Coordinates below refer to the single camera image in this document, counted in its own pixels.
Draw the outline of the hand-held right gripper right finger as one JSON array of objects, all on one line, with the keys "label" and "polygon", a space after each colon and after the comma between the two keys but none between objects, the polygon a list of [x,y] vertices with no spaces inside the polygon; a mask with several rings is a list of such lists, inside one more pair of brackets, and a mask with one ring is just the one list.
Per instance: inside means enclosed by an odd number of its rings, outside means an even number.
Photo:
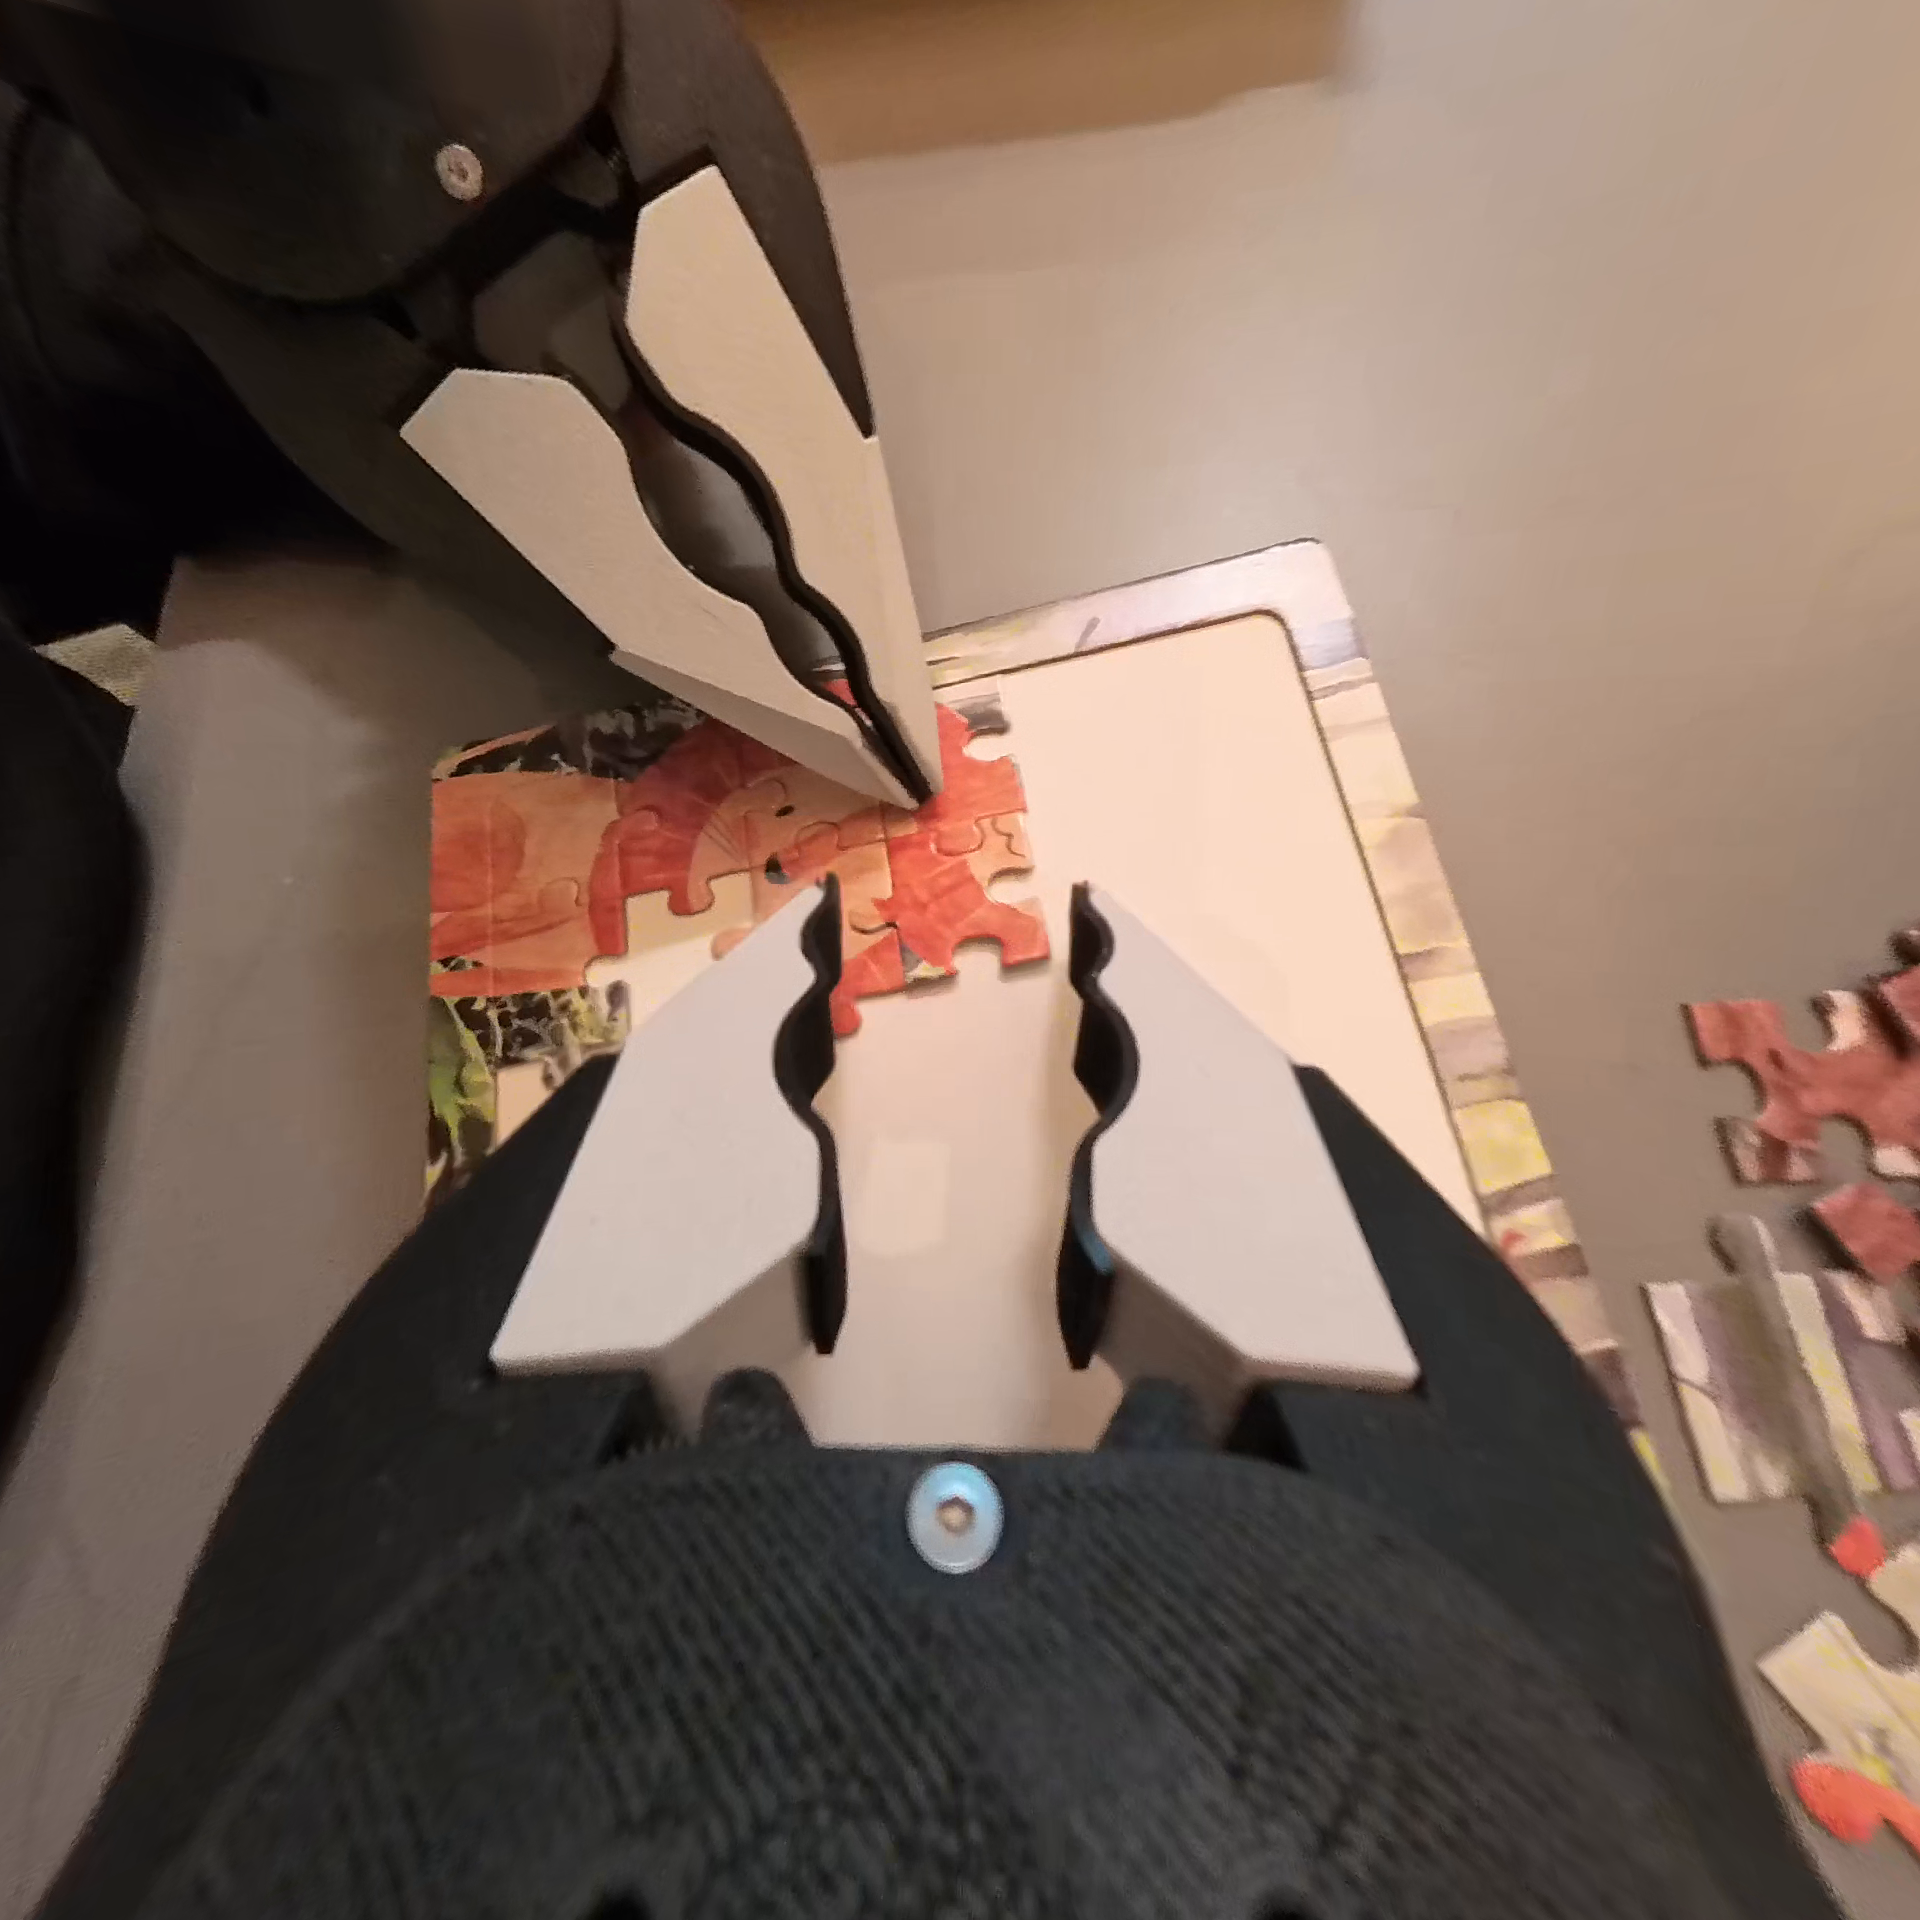
[{"label": "hand-held right gripper right finger", "polygon": [[1409,1392],[1415,1345],[1298,1072],[1109,891],[1069,897],[1071,1072],[1058,1328],[1069,1365],[1234,1419],[1277,1380]]}]

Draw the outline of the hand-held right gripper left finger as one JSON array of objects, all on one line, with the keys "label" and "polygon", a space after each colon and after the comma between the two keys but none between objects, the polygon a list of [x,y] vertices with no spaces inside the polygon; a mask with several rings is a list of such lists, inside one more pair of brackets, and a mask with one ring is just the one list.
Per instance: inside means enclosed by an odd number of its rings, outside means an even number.
[{"label": "hand-held right gripper left finger", "polygon": [[819,1089],[839,978],[823,879],[638,1026],[498,1319],[495,1376],[640,1372],[692,1419],[727,1372],[835,1349],[845,1217]]}]

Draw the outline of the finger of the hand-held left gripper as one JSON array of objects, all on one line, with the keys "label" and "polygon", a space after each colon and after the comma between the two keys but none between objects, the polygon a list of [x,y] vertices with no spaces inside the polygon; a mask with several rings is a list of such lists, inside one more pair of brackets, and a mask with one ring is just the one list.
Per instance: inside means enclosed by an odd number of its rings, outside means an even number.
[{"label": "finger of the hand-held left gripper", "polygon": [[789,674],[744,600],[690,571],[651,522],[610,418],[557,374],[453,370],[402,424],[405,444],[581,611],[642,683],[777,754],[886,803],[911,803],[907,774],[879,752],[891,723],[922,784],[939,779],[939,723],[917,658],[898,528],[882,516],[882,459],[859,432],[829,429],[829,474],[799,491],[796,560],[817,568],[867,674],[879,719]]},{"label": "finger of the hand-held left gripper", "polygon": [[939,707],[882,444],[723,164],[638,209],[619,342],[670,432],[726,468],[787,597],[829,637],[874,757],[914,801],[942,790]]}]

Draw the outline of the printed frame puzzle tray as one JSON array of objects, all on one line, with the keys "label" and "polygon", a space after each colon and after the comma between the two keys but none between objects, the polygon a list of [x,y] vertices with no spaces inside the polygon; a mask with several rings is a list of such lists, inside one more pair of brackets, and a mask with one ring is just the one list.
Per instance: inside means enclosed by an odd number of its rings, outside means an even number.
[{"label": "printed frame puzzle tray", "polygon": [[[1621,1340],[1453,909],[1332,559],[1289,541],[1069,597],[930,642],[939,702],[995,707],[972,744],[1026,790],[1047,960],[865,999],[823,1110],[841,1154],[851,1301],[792,1393],[839,1444],[1081,1446],[1118,1377],[1053,1326],[1071,1076],[1069,895],[1095,882],[1298,1063],[1321,1069],[1479,1232],[1659,1470]],[[680,985],[617,977],[578,1019],[427,988],[424,1209]]]}]

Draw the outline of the assembled lion puzzle section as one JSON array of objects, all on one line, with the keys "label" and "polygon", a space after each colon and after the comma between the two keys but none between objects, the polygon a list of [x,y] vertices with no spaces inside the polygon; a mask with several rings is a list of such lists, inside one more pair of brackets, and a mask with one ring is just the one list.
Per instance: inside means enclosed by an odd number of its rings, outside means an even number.
[{"label": "assembled lion puzzle section", "polygon": [[865,999],[950,978],[971,945],[998,968],[1047,960],[1015,760],[972,744],[995,707],[937,704],[942,790],[867,801],[680,702],[608,707],[468,744],[432,778],[427,988],[569,1017],[640,968],[696,970],[833,882],[841,913],[839,1037]]}]

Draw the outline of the pile of loose puzzle pieces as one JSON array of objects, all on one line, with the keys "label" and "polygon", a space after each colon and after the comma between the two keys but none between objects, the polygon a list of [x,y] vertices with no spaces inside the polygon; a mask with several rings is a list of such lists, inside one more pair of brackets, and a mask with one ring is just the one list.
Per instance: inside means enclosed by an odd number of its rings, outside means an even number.
[{"label": "pile of loose puzzle pieces", "polygon": [[1916,1645],[1916,927],[1898,968],[1813,997],[1819,1046],[1773,999],[1684,1006],[1695,1057],[1751,1110],[1719,1138],[1741,1190],[1799,1190],[1783,1223],[1710,1223],[1721,1274],[1645,1284],[1690,1460],[1721,1505],[1796,1503],[1813,1546]]}]

